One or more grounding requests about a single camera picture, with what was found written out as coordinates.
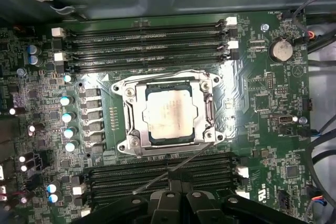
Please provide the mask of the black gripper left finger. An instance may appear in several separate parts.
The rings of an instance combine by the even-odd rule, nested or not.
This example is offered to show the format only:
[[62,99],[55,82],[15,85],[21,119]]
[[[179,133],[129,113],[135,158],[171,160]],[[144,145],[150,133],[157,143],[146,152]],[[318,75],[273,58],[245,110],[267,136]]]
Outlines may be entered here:
[[150,200],[127,196],[72,223],[180,223],[182,185],[179,173],[169,172],[169,190],[156,191]]

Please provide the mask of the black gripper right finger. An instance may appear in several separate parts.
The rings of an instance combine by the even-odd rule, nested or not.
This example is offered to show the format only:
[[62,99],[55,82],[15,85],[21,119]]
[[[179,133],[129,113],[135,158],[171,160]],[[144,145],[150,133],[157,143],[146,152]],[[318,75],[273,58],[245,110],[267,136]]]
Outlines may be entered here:
[[191,173],[181,174],[181,184],[195,219],[193,223],[304,223],[237,194],[217,201],[212,193],[194,189]]

